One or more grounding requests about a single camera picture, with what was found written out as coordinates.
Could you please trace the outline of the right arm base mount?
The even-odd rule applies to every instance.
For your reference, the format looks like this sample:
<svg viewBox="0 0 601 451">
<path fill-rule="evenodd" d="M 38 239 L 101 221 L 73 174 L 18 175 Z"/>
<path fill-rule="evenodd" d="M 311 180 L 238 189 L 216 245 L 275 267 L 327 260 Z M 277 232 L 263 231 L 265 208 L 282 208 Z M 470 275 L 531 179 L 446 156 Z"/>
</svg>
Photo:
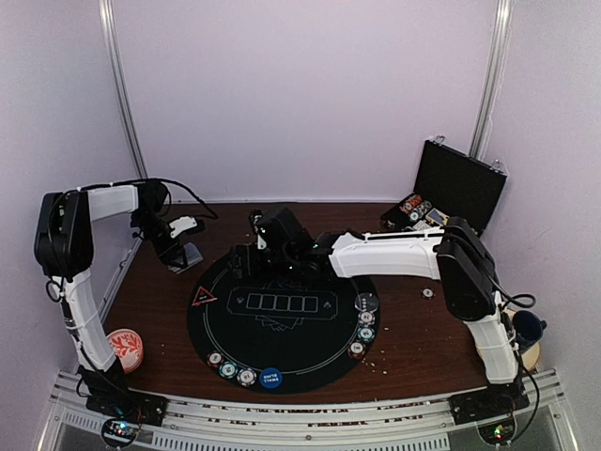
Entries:
<svg viewBox="0 0 601 451">
<path fill-rule="evenodd" d="M 509 445 L 517 435 L 517 410 L 530 406 L 520 377 L 505 384 L 489 384 L 486 388 L 452 395 L 449 400 L 456 426 L 475 424 L 480 439 L 500 448 Z"/>
</svg>

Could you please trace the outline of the red triangular all-in marker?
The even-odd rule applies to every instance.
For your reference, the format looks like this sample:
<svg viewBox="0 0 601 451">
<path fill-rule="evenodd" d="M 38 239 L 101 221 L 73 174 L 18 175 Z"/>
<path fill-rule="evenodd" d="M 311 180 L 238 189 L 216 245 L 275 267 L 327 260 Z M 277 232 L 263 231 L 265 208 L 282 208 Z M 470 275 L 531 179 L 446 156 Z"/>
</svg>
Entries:
<svg viewBox="0 0 601 451">
<path fill-rule="evenodd" d="M 217 298 L 213 294 L 211 294 L 206 288 L 199 287 L 193 294 L 191 307 L 198 307 L 206 303 L 212 303 L 216 300 Z"/>
</svg>

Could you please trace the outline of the blue patterned card deck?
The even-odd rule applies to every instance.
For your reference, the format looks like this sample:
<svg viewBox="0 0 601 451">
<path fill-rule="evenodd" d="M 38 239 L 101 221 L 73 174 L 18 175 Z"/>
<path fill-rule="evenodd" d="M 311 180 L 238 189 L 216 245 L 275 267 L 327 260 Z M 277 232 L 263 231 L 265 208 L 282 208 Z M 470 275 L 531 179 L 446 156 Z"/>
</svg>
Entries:
<svg viewBox="0 0 601 451">
<path fill-rule="evenodd" d="M 175 251 L 167 265 L 167 268 L 171 272 L 180 274 L 202 262 L 203 259 L 204 258 L 197 246 L 192 242 L 187 242 Z"/>
</svg>

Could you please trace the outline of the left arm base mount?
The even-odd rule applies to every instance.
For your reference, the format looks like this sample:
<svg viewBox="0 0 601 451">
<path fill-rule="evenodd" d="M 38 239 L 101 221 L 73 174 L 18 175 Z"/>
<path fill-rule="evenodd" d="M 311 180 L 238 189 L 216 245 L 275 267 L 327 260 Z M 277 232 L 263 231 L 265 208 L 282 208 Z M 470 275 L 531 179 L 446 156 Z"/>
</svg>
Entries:
<svg viewBox="0 0 601 451">
<path fill-rule="evenodd" d="M 107 416 L 100 427 L 100 437 L 110 448 L 121 450 L 132 445 L 143 425 L 162 425 L 167 398 L 132 391 L 119 362 L 107 371 L 80 365 L 78 373 L 89 392 L 85 407 Z"/>
</svg>

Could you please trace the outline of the blue small blind button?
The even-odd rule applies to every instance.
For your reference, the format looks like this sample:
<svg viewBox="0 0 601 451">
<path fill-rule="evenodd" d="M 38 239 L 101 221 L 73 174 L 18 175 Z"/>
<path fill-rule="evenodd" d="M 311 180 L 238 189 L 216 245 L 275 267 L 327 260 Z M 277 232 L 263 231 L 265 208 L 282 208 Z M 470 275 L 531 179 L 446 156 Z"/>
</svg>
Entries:
<svg viewBox="0 0 601 451">
<path fill-rule="evenodd" d="M 268 367 L 260 372 L 258 381 L 263 388 L 274 390 L 282 384 L 283 374 L 277 368 Z"/>
</svg>

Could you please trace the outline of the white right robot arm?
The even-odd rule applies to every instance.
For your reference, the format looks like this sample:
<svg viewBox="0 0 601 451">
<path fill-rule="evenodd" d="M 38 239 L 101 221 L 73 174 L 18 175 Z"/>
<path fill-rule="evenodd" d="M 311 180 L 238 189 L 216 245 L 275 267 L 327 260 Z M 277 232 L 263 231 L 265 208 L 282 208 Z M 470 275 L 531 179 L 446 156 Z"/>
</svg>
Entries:
<svg viewBox="0 0 601 451">
<path fill-rule="evenodd" d="M 441 283 L 449 313 L 469 329 L 491 387 L 481 397 L 487 413 L 503 413 L 517 399 L 516 334 L 503 317 L 510 302 L 492 256 L 468 223 L 392 233 L 324 232 L 316 238 L 296 219 L 256 215 L 255 244 L 234 246 L 228 265 L 238 280 L 278 274 L 303 282 L 333 277 L 412 276 Z"/>
</svg>

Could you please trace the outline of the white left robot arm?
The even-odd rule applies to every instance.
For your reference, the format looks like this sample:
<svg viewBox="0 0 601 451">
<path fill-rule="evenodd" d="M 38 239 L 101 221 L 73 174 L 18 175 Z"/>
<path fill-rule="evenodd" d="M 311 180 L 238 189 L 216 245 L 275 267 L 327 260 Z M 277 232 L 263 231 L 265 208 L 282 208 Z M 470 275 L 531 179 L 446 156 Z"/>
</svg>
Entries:
<svg viewBox="0 0 601 451">
<path fill-rule="evenodd" d="M 150 241 L 165 266 L 184 268 L 188 259 L 180 232 L 160 216 L 168 189 L 161 181 L 121 183 L 43 196 L 34 240 L 34 256 L 49 278 L 48 289 L 61 304 L 65 326 L 81 366 L 108 372 L 118 359 L 99 317 L 91 287 L 94 259 L 92 224 L 129 214 L 131 227 Z"/>
</svg>

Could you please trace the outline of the clear round dealer button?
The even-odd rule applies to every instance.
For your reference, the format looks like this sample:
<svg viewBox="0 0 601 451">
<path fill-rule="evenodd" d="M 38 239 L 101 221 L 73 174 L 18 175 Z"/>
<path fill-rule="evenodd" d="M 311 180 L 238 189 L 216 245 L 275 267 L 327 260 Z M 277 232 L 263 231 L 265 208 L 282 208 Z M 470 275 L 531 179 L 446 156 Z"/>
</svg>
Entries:
<svg viewBox="0 0 601 451">
<path fill-rule="evenodd" d="M 379 309 L 379 299 L 372 292 L 364 292 L 356 297 L 354 306 L 360 312 L 374 313 Z"/>
</svg>

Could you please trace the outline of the blue white chip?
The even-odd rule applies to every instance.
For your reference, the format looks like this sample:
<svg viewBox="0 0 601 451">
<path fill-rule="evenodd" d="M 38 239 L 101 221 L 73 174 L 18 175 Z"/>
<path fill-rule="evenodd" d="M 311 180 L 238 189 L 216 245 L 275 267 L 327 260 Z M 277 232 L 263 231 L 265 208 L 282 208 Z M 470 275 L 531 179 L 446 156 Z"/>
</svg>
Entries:
<svg viewBox="0 0 601 451">
<path fill-rule="evenodd" d="M 237 374 L 237 381 L 242 387 L 251 387 L 257 381 L 257 374 L 252 368 L 242 368 Z"/>
<path fill-rule="evenodd" d="M 361 327 L 371 327 L 376 322 L 376 315 L 373 312 L 362 311 L 358 316 L 358 322 Z"/>
</svg>

